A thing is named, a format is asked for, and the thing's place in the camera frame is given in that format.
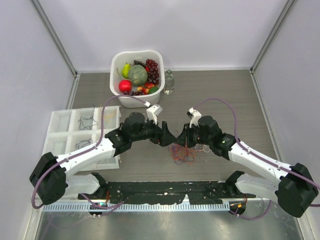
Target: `red grapes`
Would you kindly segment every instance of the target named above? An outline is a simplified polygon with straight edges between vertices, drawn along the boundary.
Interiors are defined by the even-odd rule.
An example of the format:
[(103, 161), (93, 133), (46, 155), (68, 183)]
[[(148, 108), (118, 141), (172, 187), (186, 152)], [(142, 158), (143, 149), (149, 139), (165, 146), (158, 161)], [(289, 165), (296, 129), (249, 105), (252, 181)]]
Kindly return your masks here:
[(158, 69), (158, 63), (156, 63), (155, 60), (147, 59), (145, 61), (145, 65), (148, 67), (148, 80), (147, 83), (158, 85), (159, 80), (159, 69)]

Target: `gray table surface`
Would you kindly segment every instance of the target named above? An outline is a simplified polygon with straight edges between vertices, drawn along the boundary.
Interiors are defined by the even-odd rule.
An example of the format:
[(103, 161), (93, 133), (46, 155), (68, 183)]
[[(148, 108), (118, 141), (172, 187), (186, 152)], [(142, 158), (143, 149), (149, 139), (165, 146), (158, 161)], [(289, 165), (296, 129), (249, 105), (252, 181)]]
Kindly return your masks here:
[[(272, 158), (276, 157), (259, 100), (248, 70), (175, 71), (175, 90), (161, 93), (159, 104), (163, 112), (160, 121), (167, 121), (172, 133), (181, 133), (190, 121), (186, 112), (201, 101), (217, 97), (231, 104), (238, 116), (238, 136), (252, 148)], [(109, 73), (81, 74), (73, 108), (99, 107), (113, 94)], [(116, 99), (112, 105), (119, 105)], [(217, 101), (206, 102), (198, 109), (203, 116), (211, 115), (225, 133), (234, 133), (231, 111)], [(145, 113), (146, 108), (120, 108), (123, 121), (131, 112)], [(199, 152), (193, 164), (176, 165), (166, 147), (148, 140), (134, 142), (120, 155), (120, 169), (101, 170), (107, 181), (210, 181), (226, 180), (234, 171), (256, 174), (237, 163)]]

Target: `white tray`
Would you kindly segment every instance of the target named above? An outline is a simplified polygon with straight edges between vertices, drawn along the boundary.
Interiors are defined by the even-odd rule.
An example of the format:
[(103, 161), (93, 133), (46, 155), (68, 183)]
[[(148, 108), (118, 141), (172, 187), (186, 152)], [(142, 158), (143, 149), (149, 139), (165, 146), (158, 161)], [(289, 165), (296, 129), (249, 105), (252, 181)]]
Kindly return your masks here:
[[(120, 106), (108, 106), (104, 110), (104, 131), (106, 134), (120, 125)], [(67, 154), (98, 141), (101, 134), (102, 107), (53, 111), (44, 142), (43, 153), (54, 156)], [(81, 171), (95, 171), (119, 168), (120, 156), (104, 159)]]

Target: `grape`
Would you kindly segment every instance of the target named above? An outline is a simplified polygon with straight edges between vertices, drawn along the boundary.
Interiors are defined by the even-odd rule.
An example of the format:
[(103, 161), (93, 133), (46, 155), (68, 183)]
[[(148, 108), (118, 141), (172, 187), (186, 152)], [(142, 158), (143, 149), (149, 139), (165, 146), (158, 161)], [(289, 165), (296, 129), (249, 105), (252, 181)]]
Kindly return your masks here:
[(140, 66), (146, 68), (146, 65), (142, 61), (134, 60), (133, 62), (134, 62), (134, 65), (140, 65)]

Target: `lime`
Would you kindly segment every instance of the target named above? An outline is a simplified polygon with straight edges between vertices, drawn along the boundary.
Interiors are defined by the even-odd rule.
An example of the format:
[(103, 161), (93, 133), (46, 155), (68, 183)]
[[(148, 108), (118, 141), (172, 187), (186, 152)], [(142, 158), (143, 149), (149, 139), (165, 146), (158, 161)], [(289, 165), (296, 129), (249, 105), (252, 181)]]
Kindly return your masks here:
[(153, 94), (153, 93), (155, 93), (155, 92), (158, 91), (158, 90), (159, 90), (159, 88), (158, 88), (157, 86), (153, 86), (152, 88), (150, 88), (148, 94)]

